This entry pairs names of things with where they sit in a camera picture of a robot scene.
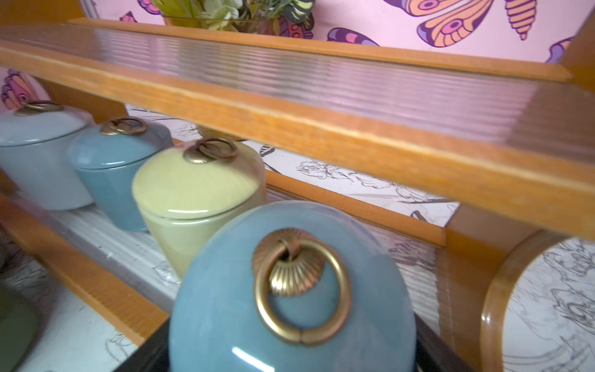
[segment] pink wallpaper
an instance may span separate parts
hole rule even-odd
[[[163,24],[150,0],[94,0],[100,18]],[[280,36],[557,62],[595,0],[317,0],[311,32]]]
[[[49,99],[46,91],[29,74],[0,67],[0,79],[0,112],[20,108],[23,101]]]

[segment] wooden shelf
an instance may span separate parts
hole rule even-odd
[[[21,249],[135,344],[141,345],[167,320],[167,313],[1,193],[0,226]]]
[[[4,27],[0,64],[595,239],[595,98],[561,83],[561,67],[490,60],[494,73],[541,80],[504,78],[452,71],[489,72],[457,61],[405,65],[437,67],[425,54],[401,61],[363,46],[334,47],[348,58],[281,50],[274,37],[136,31]],[[538,76],[523,73],[531,66]]]

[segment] butterfly wallpaper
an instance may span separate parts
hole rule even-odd
[[[164,24],[151,0],[82,0],[100,18]],[[280,17],[275,33],[557,63],[595,0],[317,0],[309,26]]]
[[[20,108],[24,101],[49,99],[49,95],[30,75],[11,68],[0,67],[0,112]]]

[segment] brass knob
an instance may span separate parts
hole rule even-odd
[[[316,345],[332,338],[345,324],[352,303],[351,282],[347,268],[337,253],[329,246],[314,238],[298,238],[297,242],[302,249],[310,249],[321,254],[330,263],[337,276],[339,302],[333,316],[318,328],[301,330],[286,324],[275,314],[268,301],[269,280],[275,264],[287,254],[290,254],[287,242],[284,241],[279,241],[262,259],[254,281],[254,301],[261,320],[275,335],[290,343]]]
[[[213,142],[225,143],[227,149],[215,146]],[[233,141],[220,137],[206,137],[184,151],[184,159],[195,164],[203,164],[217,159],[232,159],[237,156],[237,146]]]
[[[138,123],[140,126],[132,126],[130,124]],[[138,136],[143,134],[147,131],[149,126],[147,125],[145,120],[134,116],[127,116],[127,117],[120,117],[106,121],[105,123],[101,124],[101,129],[99,132],[102,135],[106,136],[113,136],[113,135],[128,135],[128,136]]]
[[[14,111],[16,116],[37,115],[43,112],[62,111],[64,106],[54,101],[26,101],[23,106]]]

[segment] teal canister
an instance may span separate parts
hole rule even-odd
[[[164,125],[123,117],[84,130],[70,143],[67,159],[114,225],[145,231],[132,198],[132,180],[151,156],[171,146],[171,134]]]
[[[178,292],[171,371],[411,372],[411,300],[379,246],[351,216],[312,202],[229,221]]]

